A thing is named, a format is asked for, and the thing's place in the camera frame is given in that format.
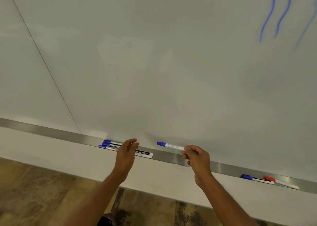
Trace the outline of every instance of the person's left arm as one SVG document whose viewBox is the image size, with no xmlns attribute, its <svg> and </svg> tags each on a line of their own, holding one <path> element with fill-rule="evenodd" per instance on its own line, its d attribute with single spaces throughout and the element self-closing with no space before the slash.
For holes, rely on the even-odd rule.
<svg viewBox="0 0 317 226">
<path fill-rule="evenodd" d="M 110 175 L 68 216 L 63 226 L 95 226 L 119 185 L 127 178 L 134 163 L 137 139 L 125 141 L 118 149 Z"/>
</svg>

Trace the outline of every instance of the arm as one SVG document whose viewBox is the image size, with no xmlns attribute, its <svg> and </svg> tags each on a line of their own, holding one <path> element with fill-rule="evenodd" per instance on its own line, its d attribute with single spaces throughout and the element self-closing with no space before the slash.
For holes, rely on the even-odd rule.
<svg viewBox="0 0 317 226">
<path fill-rule="evenodd" d="M 95 226 L 107 208 L 114 192 L 127 178 L 134 163 L 137 139 L 125 141 L 118 149 L 116 163 L 110 175 L 81 202 L 62 224 L 63 226 Z"/>
<path fill-rule="evenodd" d="M 210 204 L 224 226 L 255 226 L 256 222 L 240 207 L 212 176 L 209 153 L 198 146 L 187 145 L 182 151 L 183 158 L 195 173 L 196 184 L 204 191 Z"/>
</svg>

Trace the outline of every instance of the tiled floor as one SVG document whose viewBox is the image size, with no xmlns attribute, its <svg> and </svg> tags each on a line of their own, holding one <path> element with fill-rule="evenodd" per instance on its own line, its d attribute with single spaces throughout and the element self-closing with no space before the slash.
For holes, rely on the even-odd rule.
<svg viewBox="0 0 317 226">
<path fill-rule="evenodd" d="M 0 225 L 55 226 L 99 182 L 0 158 Z M 119 188 L 105 213 L 119 225 L 221 225 L 212 209 Z M 275 225 L 259 222 L 259 225 Z"/>
</svg>

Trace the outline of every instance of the blue line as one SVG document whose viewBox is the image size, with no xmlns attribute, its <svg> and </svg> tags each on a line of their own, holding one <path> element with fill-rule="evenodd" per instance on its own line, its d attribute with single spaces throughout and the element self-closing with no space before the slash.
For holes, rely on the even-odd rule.
<svg viewBox="0 0 317 226">
<path fill-rule="evenodd" d="M 275 38 L 277 37 L 278 31 L 280 30 L 280 24 L 281 24 L 282 20 L 284 19 L 284 16 L 287 14 L 289 8 L 291 7 L 291 3 L 292 3 L 292 0 L 288 0 L 287 8 L 284 11 L 283 15 L 281 16 L 281 18 L 280 18 L 280 20 L 279 20 L 279 22 L 277 24 L 276 32 L 275 32 Z"/>
<path fill-rule="evenodd" d="M 305 27 L 303 33 L 301 34 L 301 36 L 300 36 L 300 38 L 299 38 L 299 40 L 298 40 L 298 42 L 297 42 L 297 44 L 296 44 L 296 47 L 299 46 L 300 41 L 303 39 L 303 37 L 304 37 L 306 31 L 308 30 L 310 24 L 313 22 L 313 20 L 315 19 L 316 15 L 317 15 L 317 0 L 314 0 L 313 6 L 314 6 L 314 10 L 315 10 L 315 11 L 314 11 L 314 14 L 312 15 L 310 21 L 308 22 L 308 24 L 307 24 L 307 26 Z"/>
<path fill-rule="evenodd" d="M 274 8 L 275 8 L 275 0 L 272 1 L 272 9 L 271 9 L 271 12 L 269 13 L 269 15 L 268 15 L 266 21 L 265 21 L 264 24 L 263 24 L 263 27 L 262 27 L 262 30 L 261 30 L 261 34 L 260 34 L 260 43 L 261 43 L 261 41 L 262 41 L 262 36 L 263 36 L 263 32 L 264 32 L 265 26 L 266 26 L 268 20 L 270 19 L 271 15 L 272 15 L 272 13 L 273 13 L 273 11 L 274 11 Z"/>
</svg>

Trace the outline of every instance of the forearm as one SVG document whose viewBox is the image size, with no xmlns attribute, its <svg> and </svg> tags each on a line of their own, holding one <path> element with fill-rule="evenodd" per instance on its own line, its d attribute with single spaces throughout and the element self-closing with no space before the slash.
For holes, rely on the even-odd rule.
<svg viewBox="0 0 317 226">
<path fill-rule="evenodd" d="M 212 175 L 204 179 L 202 190 L 224 226 L 257 225 Z"/>
<path fill-rule="evenodd" d="M 124 178 L 111 173 L 69 216 L 64 226 L 95 226 Z"/>
</svg>

